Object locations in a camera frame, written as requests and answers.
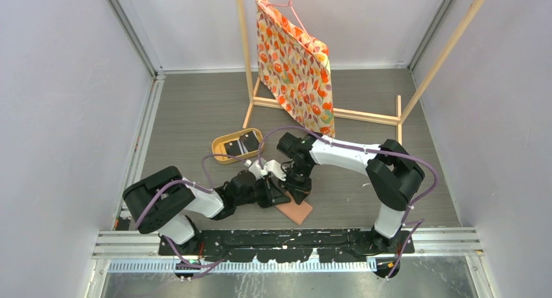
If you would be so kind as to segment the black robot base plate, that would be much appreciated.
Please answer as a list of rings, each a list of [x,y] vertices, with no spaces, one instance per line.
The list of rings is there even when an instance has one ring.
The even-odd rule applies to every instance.
[[[177,245],[182,256],[202,257],[211,262],[222,258],[230,262],[262,263],[306,262],[318,255],[322,263],[362,262],[367,256],[391,258],[400,251],[413,254],[415,248],[406,230],[400,231],[391,246],[383,251],[369,243],[370,231],[349,229],[300,230],[203,230],[187,245]]]

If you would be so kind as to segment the yellow oval card tray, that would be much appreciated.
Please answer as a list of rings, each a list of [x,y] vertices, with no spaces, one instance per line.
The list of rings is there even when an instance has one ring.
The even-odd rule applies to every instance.
[[[258,156],[264,149],[259,148],[262,139],[259,129],[246,128],[214,139],[211,151],[219,164],[229,165]]]

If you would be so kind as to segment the pink blue card holder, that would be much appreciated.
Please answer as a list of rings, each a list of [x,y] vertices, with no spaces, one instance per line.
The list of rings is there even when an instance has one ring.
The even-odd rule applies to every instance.
[[[312,213],[313,207],[307,202],[303,201],[300,204],[296,204],[294,201],[285,204],[278,204],[275,206],[283,215],[289,218],[293,223],[302,225],[306,218]]]

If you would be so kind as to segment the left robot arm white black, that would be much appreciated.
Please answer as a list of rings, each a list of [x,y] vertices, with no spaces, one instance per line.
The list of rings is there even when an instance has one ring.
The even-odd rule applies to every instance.
[[[158,232],[185,255],[194,254],[201,241],[199,229],[183,211],[218,221],[233,215],[238,206],[268,208],[292,201],[270,174],[242,170],[223,185],[207,189],[183,177],[175,166],[127,187],[122,198],[140,233]]]

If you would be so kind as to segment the wooden hanging rack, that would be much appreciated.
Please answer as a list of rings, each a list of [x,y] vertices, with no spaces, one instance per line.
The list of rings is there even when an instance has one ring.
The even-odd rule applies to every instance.
[[[433,20],[431,21],[429,27],[427,28],[422,41],[420,42],[417,50],[413,56],[413,59],[408,65],[408,70],[413,72],[416,65],[422,59],[426,48],[430,45],[432,37],[440,28],[441,23],[445,19],[445,16],[449,13],[451,6],[454,4],[455,0],[442,0],[440,3],[437,12]],[[462,37],[462,34],[468,28],[471,21],[476,16],[477,12],[480,10],[481,6],[484,4],[485,0],[473,0],[470,4],[467,12],[463,16],[462,20],[459,22],[458,26],[455,28],[447,43],[441,50],[435,62],[432,64],[432,67],[422,80],[421,84],[416,87],[416,91],[408,104],[405,107],[402,107],[401,96],[396,97],[396,114],[394,116],[381,115],[376,113],[368,113],[362,111],[353,111],[348,109],[334,109],[335,116],[338,118],[344,118],[349,120],[358,120],[362,122],[370,122],[375,124],[382,124],[387,126],[394,126],[396,129],[396,138],[398,142],[402,142],[402,132],[403,124],[412,112],[413,108],[418,104],[425,90],[429,87],[430,83],[434,80],[434,77],[437,75],[438,71],[445,63],[452,50]],[[240,24],[240,34],[241,34],[241,44],[244,57],[244,66],[245,66],[245,76],[247,83],[247,91],[249,97],[249,105],[245,113],[245,118],[241,127],[246,129],[249,126],[249,121],[251,119],[253,109],[255,106],[260,107],[269,107],[273,109],[281,109],[277,100],[258,97],[256,95],[260,79],[253,81],[252,69],[251,69],[251,59],[249,55],[249,41],[247,34],[247,24],[245,20],[245,4],[244,0],[236,0],[237,10],[238,10],[238,20]]]

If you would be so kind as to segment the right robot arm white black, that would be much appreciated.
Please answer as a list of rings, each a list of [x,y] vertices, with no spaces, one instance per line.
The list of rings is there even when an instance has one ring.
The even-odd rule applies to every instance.
[[[316,165],[332,165],[367,176],[381,205],[364,243],[380,253],[397,245],[407,207],[425,178],[399,142],[387,139],[383,144],[358,144],[320,133],[303,138],[285,133],[277,150],[291,160],[279,184],[296,203],[310,194],[311,172]]]

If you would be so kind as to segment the orange floral fabric bag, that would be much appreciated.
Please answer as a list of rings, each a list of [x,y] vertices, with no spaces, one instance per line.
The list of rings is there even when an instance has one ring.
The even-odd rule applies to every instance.
[[[301,126],[334,137],[329,49],[281,14],[255,0],[258,74],[278,104]]]

